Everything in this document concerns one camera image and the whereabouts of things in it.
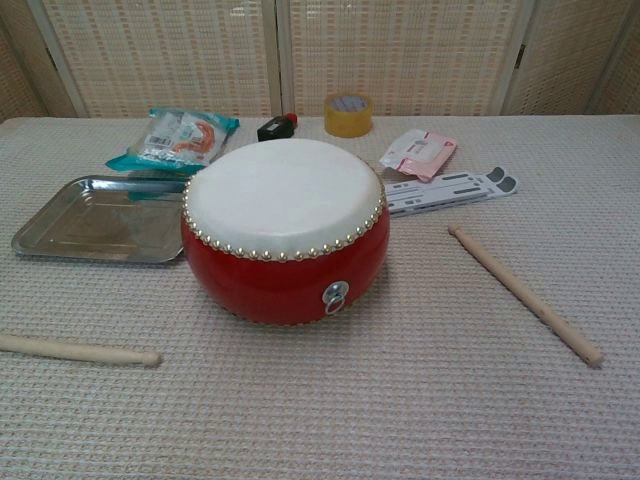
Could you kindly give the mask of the wooden drumstick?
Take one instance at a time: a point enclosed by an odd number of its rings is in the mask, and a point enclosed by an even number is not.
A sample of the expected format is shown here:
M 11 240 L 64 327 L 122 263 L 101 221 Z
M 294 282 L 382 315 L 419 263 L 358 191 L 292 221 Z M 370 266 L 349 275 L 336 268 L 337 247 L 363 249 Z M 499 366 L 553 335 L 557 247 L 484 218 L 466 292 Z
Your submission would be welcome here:
M 136 364 L 155 367 L 162 362 L 162 356 L 157 352 L 135 352 L 112 347 L 60 343 L 4 334 L 0 334 L 0 350 L 56 359 L 114 365 Z
M 531 288 L 493 257 L 480 242 L 473 239 L 458 225 L 450 224 L 447 230 L 467 252 L 547 325 L 583 362 L 591 368 L 602 366 L 604 355 L 595 344 L 572 327 L 564 317 L 556 313 Z

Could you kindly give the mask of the red drum with white skin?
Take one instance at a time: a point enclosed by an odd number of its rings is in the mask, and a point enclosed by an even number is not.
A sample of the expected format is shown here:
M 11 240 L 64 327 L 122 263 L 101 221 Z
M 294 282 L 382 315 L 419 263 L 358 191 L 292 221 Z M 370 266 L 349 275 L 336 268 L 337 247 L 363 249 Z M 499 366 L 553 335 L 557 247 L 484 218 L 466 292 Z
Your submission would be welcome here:
M 235 149 L 185 184 L 181 236 L 190 268 L 229 312 L 297 325 L 358 301 L 384 263 L 384 185 L 335 145 L 284 139 Z

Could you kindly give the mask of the rectangular metal tray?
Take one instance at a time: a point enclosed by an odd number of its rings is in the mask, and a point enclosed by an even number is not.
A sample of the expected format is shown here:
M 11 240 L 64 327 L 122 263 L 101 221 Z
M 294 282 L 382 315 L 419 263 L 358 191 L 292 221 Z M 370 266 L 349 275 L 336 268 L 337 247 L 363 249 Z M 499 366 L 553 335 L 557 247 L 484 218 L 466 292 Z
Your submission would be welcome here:
M 91 175 L 62 187 L 13 237 L 20 255 L 160 264 L 182 251 L 184 178 Z

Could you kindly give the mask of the yellow packing tape roll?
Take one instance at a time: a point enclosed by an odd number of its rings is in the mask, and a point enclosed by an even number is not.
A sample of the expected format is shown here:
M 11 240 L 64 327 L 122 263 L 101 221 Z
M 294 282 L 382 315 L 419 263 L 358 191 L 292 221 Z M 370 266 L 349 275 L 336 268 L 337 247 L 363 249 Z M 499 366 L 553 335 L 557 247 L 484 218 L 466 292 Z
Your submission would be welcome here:
M 332 136 L 356 138 L 373 126 L 373 102 L 360 94 L 335 94 L 324 102 L 324 127 Z

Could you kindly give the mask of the black bottle with red cap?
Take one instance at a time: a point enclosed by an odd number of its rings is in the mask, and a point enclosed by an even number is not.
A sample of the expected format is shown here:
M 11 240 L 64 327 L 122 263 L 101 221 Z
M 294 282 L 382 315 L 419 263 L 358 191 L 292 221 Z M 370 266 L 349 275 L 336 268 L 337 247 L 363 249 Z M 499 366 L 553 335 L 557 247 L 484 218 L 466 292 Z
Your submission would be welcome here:
M 291 138 L 298 125 L 298 117 L 290 112 L 273 117 L 257 130 L 259 142 Z

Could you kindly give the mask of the white folding laptop stand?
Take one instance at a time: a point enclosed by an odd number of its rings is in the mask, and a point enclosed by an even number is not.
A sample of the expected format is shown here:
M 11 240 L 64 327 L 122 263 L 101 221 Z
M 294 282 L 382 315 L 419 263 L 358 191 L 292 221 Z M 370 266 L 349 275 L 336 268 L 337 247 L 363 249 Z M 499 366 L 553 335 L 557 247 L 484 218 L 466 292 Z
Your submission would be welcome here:
M 518 179 L 503 167 L 486 174 L 461 172 L 434 177 L 430 182 L 403 181 L 385 186 L 392 218 L 483 202 L 514 194 Z

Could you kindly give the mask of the pink white wet wipes pack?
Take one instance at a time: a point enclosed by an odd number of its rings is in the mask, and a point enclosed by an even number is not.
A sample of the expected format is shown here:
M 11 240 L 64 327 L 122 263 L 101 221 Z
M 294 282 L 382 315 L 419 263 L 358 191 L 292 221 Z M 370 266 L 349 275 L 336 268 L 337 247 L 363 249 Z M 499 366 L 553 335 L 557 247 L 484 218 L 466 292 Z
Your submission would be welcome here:
M 412 129 L 394 140 L 380 164 L 401 174 L 430 182 L 452 157 L 457 140 L 432 131 Z

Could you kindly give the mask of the white woven tablecloth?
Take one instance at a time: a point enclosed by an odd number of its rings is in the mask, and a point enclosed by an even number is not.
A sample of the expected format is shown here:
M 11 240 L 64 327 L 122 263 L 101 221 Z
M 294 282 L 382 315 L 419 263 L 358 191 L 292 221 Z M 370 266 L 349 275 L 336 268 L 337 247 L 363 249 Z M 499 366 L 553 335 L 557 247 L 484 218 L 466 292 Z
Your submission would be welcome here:
M 379 118 L 510 197 L 396 219 L 368 294 L 270 328 L 188 265 L 25 258 L 14 234 L 102 174 L 141 119 L 0 123 L 0 333 L 155 350 L 156 368 L 0 352 L 0 480 L 640 480 L 640 115 Z M 591 368 L 458 240 L 480 242 L 603 353 Z

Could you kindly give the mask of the teal snack bag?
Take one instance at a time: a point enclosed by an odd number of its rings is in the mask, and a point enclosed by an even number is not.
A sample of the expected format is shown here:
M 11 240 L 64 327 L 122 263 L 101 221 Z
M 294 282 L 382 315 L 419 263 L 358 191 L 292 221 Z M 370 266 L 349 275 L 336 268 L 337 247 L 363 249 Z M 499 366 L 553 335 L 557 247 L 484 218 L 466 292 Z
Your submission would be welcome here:
M 114 171 L 157 170 L 191 175 L 217 160 L 240 120 L 217 113 L 156 107 L 140 138 L 106 162 Z

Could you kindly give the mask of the bamboo folding screen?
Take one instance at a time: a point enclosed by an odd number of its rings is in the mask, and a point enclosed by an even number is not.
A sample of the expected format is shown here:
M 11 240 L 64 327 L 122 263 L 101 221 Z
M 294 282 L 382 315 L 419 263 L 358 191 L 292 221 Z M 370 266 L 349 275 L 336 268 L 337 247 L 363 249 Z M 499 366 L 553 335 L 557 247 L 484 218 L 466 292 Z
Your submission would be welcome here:
M 0 0 L 0 122 L 640 114 L 640 0 Z

